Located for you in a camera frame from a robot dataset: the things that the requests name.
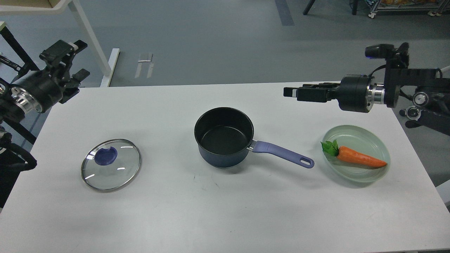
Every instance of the carrot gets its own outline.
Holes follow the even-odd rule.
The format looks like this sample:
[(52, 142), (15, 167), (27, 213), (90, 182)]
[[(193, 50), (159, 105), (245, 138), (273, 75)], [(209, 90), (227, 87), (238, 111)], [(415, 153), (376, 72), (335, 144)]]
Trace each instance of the carrot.
[(322, 144), (322, 150), (325, 153), (335, 156), (337, 159), (344, 162), (363, 164), (374, 168), (381, 168), (387, 164), (385, 161), (360, 153), (346, 146), (338, 147), (338, 142), (336, 140), (333, 142), (326, 141), (325, 143), (320, 143)]

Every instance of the white desk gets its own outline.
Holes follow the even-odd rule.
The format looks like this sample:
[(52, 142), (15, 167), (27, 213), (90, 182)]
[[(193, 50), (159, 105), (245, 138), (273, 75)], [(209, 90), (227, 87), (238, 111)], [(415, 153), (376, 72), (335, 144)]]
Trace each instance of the white desk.
[[(450, 214), (392, 111), (344, 112), (336, 102), (283, 97), (301, 83), (86, 88), (52, 109), (0, 215), (2, 252), (395, 252), (450, 248)], [(194, 125), (230, 106), (265, 140), (315, 160), (308, 170), (249, 153), (221, 170), (198, 153)], [(371, 185), (331, 171), (319, 141), (358, 125), (379, 136), (391, 168)], [(100, 193), (80, 167), (124, 138), (143, 164), (125, 188)]]

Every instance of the blue lid knob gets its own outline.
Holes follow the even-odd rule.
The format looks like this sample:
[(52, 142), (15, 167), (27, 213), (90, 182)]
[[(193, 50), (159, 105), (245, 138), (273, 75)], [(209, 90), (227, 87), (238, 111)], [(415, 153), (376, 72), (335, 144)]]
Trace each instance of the blue lid knob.
[(96, 164), (105, 166), (114, 162), (117, 158), (117, 150), (113, 147), (109, 147), (109, 149), (99, 149), (97, 153), (95, 153), (94, 161)]

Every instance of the green plate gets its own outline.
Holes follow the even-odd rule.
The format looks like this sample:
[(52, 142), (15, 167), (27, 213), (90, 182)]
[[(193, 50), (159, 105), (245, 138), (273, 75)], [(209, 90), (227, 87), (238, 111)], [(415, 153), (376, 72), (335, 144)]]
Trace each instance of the green plate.
[(373, 133), (358, 126), (337, 126), (330, 129), (324, 136), (323, 142), (337, 140), (339, 146), (347, 146), (360, 153), (370, 155), (387, 162), (379, 169), (370, 169), (365, 165), (347, 163), (325, 154), (325, 161), (342, 177), (359, 183), (371, 183), (382, 178), (389, 170), (391, 157), (384, 143)]

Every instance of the black saucepan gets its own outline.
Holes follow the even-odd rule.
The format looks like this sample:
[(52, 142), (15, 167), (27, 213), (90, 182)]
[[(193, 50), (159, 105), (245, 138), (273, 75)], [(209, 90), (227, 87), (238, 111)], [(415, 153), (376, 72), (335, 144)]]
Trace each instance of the black saucepan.
[(269, 153), (306, 168), (311, 158), (264, 141), (253, 140), (253, 124), (243, 112), (229, 107), (204, 113), (195, 124), (194, 135), (201, 156), (216, 167), (231, 167), (245, 159), (248, 151)]

